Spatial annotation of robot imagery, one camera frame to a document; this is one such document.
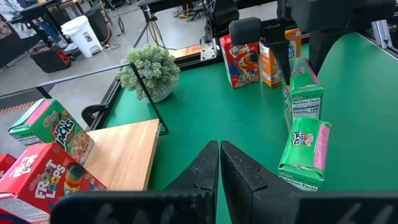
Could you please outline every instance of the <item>pink label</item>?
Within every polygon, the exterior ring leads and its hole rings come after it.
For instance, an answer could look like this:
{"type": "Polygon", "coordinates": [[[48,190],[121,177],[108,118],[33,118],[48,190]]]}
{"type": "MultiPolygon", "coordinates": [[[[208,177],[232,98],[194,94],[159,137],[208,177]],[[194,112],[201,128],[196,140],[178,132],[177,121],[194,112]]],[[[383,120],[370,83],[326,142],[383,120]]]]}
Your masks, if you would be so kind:
{"type": "Polygon", "coordinates": [[[315,143],[315,155],[313,157],[312,166],[321,170],[325,170],[326,152],[328,150],[330,129],[324,124],[319,127],[317,143],[315,143]]]}
{"type": "Polygon", "coordinates": [[[50,106],[51,101],[42,102],[36,110],[29,116],[29,118],[25,121],[25,124],[33,124],[40,115],[44,113],[44,111],[50,106]]]}
{"type": "Polygon", "coordinates": [[[312,68],[311,68],[310,63],[308,62],[308,60],[307,60],[307,59],[304,59],[304,61],[305,61],[305,64],[306,64],[306,66],[307,66],[307,68],[308,68],[308,72],[311,74],[312,81],[315,82],[315,83],[319,83],[319,80],[318,80],[317,76],[315,75],[315,72],[313,72],[313,70],[312,70],[312,68]]]}

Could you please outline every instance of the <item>concrete floor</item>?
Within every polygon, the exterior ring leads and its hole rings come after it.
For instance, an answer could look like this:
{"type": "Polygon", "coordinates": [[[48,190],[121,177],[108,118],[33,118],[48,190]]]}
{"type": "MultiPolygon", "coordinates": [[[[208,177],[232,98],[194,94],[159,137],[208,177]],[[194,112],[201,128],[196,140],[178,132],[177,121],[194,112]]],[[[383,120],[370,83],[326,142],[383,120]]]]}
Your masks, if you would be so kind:
{"type": "MultiPolygon", "coordinates": [[[[117,37],[121,33],[118,27],[118,14],[116,11],[110,13],[113,17],[114,25],[111,26],[113,36],[111,44],[120,44],[121,47],[115,50],[104,50],[92,58],[83,58],[72,63],[72,66],[66,70],[45,73],[26,56],[18,61],[15,66],[8,68],[0,73],[0,95],[12,93],[26,88],[32,88],[40,83],[56,80],[97,70],[107,66],[120,63],[124,55],[133,47],[139,34],[145,26],[144,16],[141,10],[136,10],[136,4],[132,6],[127,4],[118,9],[125,27],[125,34],[117,37]]],[[[88,9],[89,5],[82,5],[83,9],[88,9]]],[[[185,19],[173,18],[173,12],[176,9],[168,9],[158,12],[157,24],[164,38],[166,47],[180,49],[199,43],[200,37],[204,36],[205,17],[202,16],[192,22],[186,22],[185,19]]],[[[276,17],[276,2],[263,4],[261,6],[250,7],[240,10],[240,18],[256,16],[262,20],[273,19],[276,17]]],[[[154,44],[149,35],[147,42],[146,34],[142,36],[137,47],[142,47],[146,43],[154,44]]],[[[114,80],[116,71],[108,71],[97,75],[59,83],[50,91],[52,97],[57,99],[77,120],[77,122],[86,127],[81,118],[81,111],[88,105],[99,103],[110,84],[114,80]]],[[[8,135],[8,128],[22,116],[28,108],[23,108],[9,113],[0,114],[0,154],[10,153],[19,157],[25,147],[8,135]]]]}

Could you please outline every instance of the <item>cereal box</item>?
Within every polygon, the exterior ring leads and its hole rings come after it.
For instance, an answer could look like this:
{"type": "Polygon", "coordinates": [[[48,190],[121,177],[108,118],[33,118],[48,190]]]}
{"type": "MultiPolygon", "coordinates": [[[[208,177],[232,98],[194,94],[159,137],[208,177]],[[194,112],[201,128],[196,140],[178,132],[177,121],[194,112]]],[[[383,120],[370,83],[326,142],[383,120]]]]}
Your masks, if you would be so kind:
{"type": "Polygon", "coordinates": [[[81,164],[94,145],[92,138],[54,99],[37,101],[12,125],[9,134],[25,146],[56,142],[81,164]]]}
{"type": "MultiPolygon", "coordinates": [[[[289,58],[299,58],[301,53],[301,32],[298,29],[285,31],[285,38],[290,41],[289,58]]],[[[260,41],[262,81],[271,88],[282,84],[282,74],[271,50],[260,41]]]]}
{"type": "Polygon", "coordinates": [[[325,161],[331,125],[314,118],[294,120],[280,159],[278,175],[305,191],[317,191],[325,180],[325,161]]]}
{"type": "Polygon", "coordinates": [[[17,161],[17,159],[10,154],[0,155],[0,179],[4,176],[8,169],[17,161]]]}
{"type": "MultiPolygon", "coordinates": [[[[4,176],[4,174],[7,172],[7,170],[15,163],[17,159],[10,155],[10,154],[3,154],[0,155],[0,179],[1,177],[4,176]]],[[[27,223],[14,215],[11,215],[10,213],[0,209],[0,223],[4,224],[18,224],[18,223],[27,223]]]]}
{"type": "Polygon", "coordinates": [[[305,58],[290,59],[290,85],[282,81],[288,131],[295,119],[321,119],[323,88],[305,58]]]}
{"type": "Polygon", "coordinates": [[[64,195],[105,189],[59,144],[35,144],[0,180],[0,208],[27,222],[43,223],[64,195]]]}
{"type": "Polygon", "coordinates": [[[258,43],[233,46],[231,38],[225,35],[220,38],[228,80],[232,88],[258,82],[258,43]]]}

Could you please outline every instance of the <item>green cereal box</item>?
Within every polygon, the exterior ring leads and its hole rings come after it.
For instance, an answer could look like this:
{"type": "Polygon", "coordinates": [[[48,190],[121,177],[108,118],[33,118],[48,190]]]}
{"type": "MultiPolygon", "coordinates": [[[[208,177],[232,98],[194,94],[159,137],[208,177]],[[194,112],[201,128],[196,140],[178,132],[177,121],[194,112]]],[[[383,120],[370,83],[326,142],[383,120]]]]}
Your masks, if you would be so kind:
{"type": "Polygon", "coordinates": [[[37,101],[8,132],[25,146],[56,142],[80,164],[84,164],[94,145],[92,138],[54,99],[37,101]]]}
{"type": "Polygon", "coordinates": [[[290,85],[282,81],[285,121],[290,130],[295,119],[321,119],[323,87],[305,58],[290,59],[290,85]]]}
{"type": "Polygon", "coordinates": [[[331,125],[314,118],[294,120],[278,176],[305,191],[317,191],[325,180],[325,161],[331,125]]]}

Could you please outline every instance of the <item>green tabletop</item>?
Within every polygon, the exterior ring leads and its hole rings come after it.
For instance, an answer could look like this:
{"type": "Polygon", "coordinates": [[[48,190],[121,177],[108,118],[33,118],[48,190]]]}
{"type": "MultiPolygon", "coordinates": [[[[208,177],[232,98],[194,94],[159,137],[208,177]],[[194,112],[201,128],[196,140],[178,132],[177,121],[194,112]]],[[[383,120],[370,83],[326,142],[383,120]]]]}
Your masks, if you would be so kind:
{"type": "MultiPolygon", "coordinates": [[[[302,56],[308,57],[306,45],[302,56]]],[[[350,34],[330,50],[318,77],[325,89],[322,120],[333,125],[320,191],[397,190],[398,61],[350,34]]],[[[157,105],[170,133],[159,138],[150,189],[163,189],[213,139],[231,141],[277,172],[287,140],[281,88],[259,82],[234,90],[219,63],[182,72],[157,105]]],[[[105,127],[151,118],[149,104],[122,90],[105,127]]],[[[217,220],[229,223],[219,183],[217,220]]]]}

